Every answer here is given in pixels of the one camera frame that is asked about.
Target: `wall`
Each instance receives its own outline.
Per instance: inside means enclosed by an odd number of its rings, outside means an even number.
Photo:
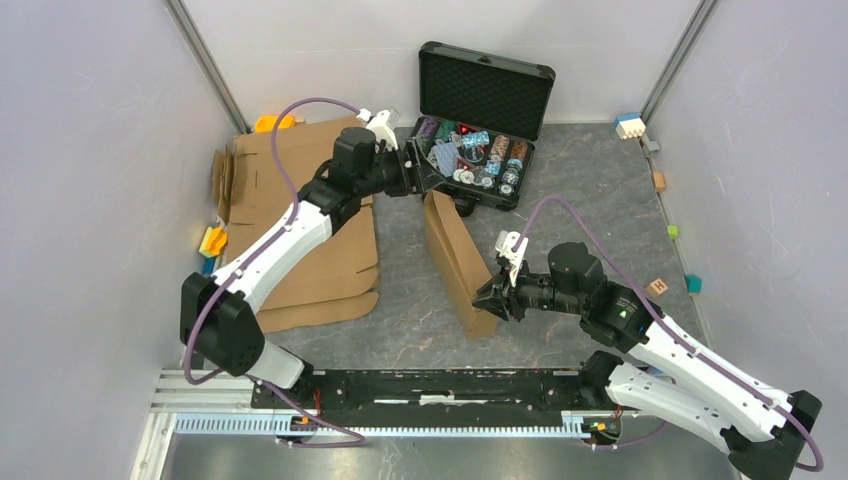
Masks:
[[[824,402],[817,479],[848,468],[847,19],[840,0],[722,2],[649,128],[715,349]]]
[[[418,112],[428,40],[551,65],[548,121],[638,111],[697,0],[185,0],[249,123],[305,97]],[[305,108],[309,118],[338,115]]]
[[[161,2],[4,2],[0,58],[0,478],[127,478],[233,130]]]

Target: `gray marble floor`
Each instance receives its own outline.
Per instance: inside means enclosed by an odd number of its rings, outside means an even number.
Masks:
[[[703,339],[638,141],[620,140],[607,124],[545,125],[536,146],[518,208],[478,207],[465,219],[490,270],[495,271],[498,232],[521,230],[539,199],[561,195],[641,284],[662,278],[669,285],[656,302]],[[502,322],[492,337],[469,341],[424,246],[420,199],[378,196],[374,211],[381,276],[377,307],[357,320],[269,335],[272,341],[316,368],[576,366],[599,349],[580,330],[578,317],[536,311],[528,311],[521,323]],[[529,237],[525,258],[534,271],[547,268],[554,245],[590,243],[553,204]],[[609,265],[605,270],[621,281]]]

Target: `brown cardboard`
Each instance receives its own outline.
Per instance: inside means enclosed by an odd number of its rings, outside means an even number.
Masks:
[[[277,132],[280,160],[295,187],[312,179],[332,157],[333,143],[355,117],[301,125]],[[228,213],[227,258],[242,254],[291,204],[285,180],[271,155],[270,133],[235,138],[232,155],[216,153],[213,184],[219,211]],[[231,168],[228,172],[227,159]],[[357,318],[376,304],[377,240],[371,199],[336,235],[310,252],[272,290],[260,308],[263,331]]]
[[[477,289],[492,275],[449,196],[436,191],[427,194],[424,234],[427,251],[453,301],[465,334],[473,340],[495,333],[498,317],[471,305]]]
[[[367,315],[377,305],[377,298],[376,292],[368,292],[329,302],[262,310],[256,314],[256,319],[262,333],[342,322]]]

